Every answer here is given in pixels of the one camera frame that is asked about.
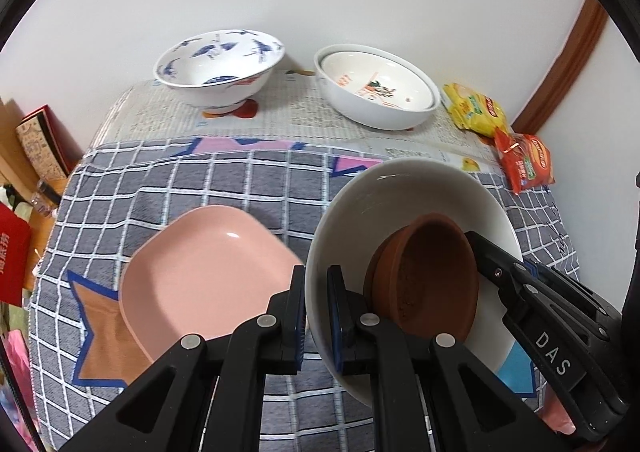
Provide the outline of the person's right hand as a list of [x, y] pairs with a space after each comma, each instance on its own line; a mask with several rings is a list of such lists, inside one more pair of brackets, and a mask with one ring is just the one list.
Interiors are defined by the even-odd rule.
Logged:
[[555, 432], [571, 435], [576, 427], [549, 384], [544, 387], [544, 401], [540, 410], [544, 422]]

